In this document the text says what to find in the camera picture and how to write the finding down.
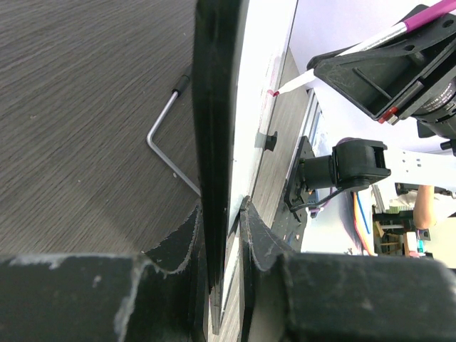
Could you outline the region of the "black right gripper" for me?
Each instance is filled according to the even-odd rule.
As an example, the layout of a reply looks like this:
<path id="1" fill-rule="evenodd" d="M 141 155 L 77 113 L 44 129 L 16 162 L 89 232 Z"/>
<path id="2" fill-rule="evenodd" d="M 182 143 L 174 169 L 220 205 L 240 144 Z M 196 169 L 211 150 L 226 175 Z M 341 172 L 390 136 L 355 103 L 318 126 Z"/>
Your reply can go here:
<path id="1" fill-rule="evenodd" d="M 455 155 L 455 15 L 373 50 L 315 56 L 307 67 L 369 118 L 417 120 L 419 138 L 439 136 Z"/>

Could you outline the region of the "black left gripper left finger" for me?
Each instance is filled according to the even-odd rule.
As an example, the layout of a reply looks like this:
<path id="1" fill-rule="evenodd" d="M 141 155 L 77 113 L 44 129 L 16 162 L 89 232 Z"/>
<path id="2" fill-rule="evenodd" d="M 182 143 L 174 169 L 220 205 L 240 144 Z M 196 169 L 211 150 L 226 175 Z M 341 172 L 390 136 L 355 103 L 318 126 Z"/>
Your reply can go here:
<path id="1" fill-rule="evenodd" d="M 207 316 L 199 207 L 145 253 L 1 258 L 3 341 L 206 341 Z"/>

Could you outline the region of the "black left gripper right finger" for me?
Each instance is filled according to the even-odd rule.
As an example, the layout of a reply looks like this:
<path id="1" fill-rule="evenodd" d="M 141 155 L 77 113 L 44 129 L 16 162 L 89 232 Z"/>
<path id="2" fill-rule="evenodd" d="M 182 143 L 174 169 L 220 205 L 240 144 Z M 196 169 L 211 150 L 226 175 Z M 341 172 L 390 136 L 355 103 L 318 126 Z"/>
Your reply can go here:
<path id="1" fill-rule="evenodd" d="M 453 341 L 455 273 L 432 259 L 309 254 L 240 207 L 241 341 Z"/>

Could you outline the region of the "white marker purple cap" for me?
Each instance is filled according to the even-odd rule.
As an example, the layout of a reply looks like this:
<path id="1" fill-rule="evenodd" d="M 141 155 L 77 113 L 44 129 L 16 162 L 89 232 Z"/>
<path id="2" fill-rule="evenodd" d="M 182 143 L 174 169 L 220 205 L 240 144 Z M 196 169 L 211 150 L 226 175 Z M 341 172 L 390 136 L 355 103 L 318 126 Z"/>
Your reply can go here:
<path id="1" fill-rule="evenodd" d="M 344 51 L 342 51 L 338 56 L 345 56 L 348 54 L 369 51 L 372 50 L 384 43 L 392 41 L 393 39 L 411 33 L 417 29 L 420 29 L 422 26 L 429 24 L 430 22 L 439 19 L 440 17 L 450 13 L 455 10 L 455 0 L 444 0 L 439 1 L 438 3 L 427 7 L 426 9 L 420 11 L 417 14 L 412 15 L 410 18 L 403 19 L 399 23 L 387 28 L 386 30 L 377 33 L 374 36 L 366 39 L 354 45 Z M 291 92 L 301 86 L 307 85 L 313 82 L 316 79 L 314 75 L 314 69 L 309 69 L 302 73 L 300 76 L 295 77 L 289 82 L 285 83 L 278 90 L 273 91 L 271 94 L 274 97 L 278 95 Z"/>

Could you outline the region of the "white whiteboard black frame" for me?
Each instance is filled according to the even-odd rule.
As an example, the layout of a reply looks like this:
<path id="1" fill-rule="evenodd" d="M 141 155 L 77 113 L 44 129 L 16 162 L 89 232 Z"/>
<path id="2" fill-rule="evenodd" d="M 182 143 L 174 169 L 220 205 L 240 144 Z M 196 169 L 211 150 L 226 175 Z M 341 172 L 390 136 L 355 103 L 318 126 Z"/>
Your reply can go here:
<path id="1" fill-rule="evenodd" d="M 240 208 L 253 194 L 296 1 L 198 1 L 192 103 L 212 341 L 237 341 Z"/>

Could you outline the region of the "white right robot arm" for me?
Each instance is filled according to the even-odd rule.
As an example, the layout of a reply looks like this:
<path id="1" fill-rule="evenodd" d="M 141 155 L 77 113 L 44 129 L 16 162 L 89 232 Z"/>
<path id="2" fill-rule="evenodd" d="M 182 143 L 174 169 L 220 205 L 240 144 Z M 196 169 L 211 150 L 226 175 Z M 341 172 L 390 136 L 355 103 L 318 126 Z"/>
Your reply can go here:
<path id="1" fill-rule="evenodd" d="M 314 57 L 281 88 L 322 80 L 377 123 L 414 118 L 420 137 L 437 135 L 455 149 L 455 3 L 416 6 L 403 20 L 354 46 Z M 391 174 L 384 143 L 340 142 L 323 157 L 298 155 L 285 192 L 290 212 L 316 208 L 304 192 L 366 190 Z"/>

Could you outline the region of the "person forearm in background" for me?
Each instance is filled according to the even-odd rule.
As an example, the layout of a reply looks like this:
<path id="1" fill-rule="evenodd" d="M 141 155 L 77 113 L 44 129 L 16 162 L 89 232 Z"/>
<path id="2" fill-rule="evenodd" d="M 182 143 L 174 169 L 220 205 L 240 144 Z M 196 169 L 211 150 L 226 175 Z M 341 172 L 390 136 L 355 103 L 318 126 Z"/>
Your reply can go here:
<path id="1" fill-rule="evenodd" d="M 437 223 L 434 195 L 435 187 L 433 185 L 418 187 L 413 210 L 413 221 L 418 229 L 429 229 Z"/>

